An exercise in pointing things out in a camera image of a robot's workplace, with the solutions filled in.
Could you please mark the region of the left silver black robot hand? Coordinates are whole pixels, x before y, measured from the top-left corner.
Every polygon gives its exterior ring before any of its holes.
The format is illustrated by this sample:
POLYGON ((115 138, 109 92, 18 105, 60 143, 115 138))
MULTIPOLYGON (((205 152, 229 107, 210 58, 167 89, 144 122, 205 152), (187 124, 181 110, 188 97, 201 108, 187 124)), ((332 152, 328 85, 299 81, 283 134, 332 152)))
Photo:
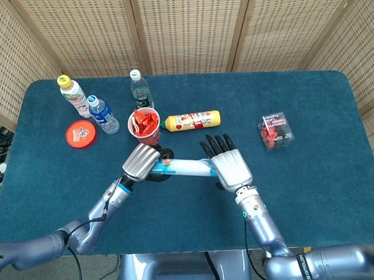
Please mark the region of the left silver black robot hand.
POLYGON ((131 181, 140 183, 143 181, 163 182, 170 174, 152 174, 154 166, 162 159, 174 158, 172 149, 162 148, 160 145, 149 146, 142 142, 132 151, 122 165, 124 175, 131 181))

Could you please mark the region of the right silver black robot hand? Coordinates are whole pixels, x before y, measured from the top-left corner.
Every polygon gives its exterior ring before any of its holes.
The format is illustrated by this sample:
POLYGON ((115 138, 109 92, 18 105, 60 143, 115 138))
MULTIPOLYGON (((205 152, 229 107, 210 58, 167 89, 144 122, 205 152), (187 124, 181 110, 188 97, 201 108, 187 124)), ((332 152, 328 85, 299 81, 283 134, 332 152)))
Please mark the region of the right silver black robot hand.
POLYGON ((200 146, 216 170, 221 186, 230 193, 250 186, 252 173, 232 139, 226 133, 222 136, 206 134, 205 138, 207 141, 200 141, 200 146))

